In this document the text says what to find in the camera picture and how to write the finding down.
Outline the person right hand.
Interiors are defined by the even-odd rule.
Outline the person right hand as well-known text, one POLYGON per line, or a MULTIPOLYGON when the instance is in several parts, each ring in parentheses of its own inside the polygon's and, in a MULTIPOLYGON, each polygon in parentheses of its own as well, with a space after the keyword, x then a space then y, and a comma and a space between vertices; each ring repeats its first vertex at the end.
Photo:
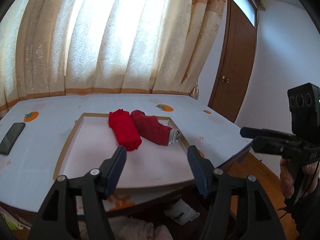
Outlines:
POLYGON ((318 178, 319 178, 319 165, 317 162, 308 164, 304 167, 294 171, 291 161, 289 159, 280 160, 280 188, 283 196, 286 199, 290 199, 295 192, 294 182, 297 178, 297 173, 302 172, 303 176, 306 178, 306 181, 303 185, 302 191, 305 193, 304 196, 311 194, 315 191, 318 178))

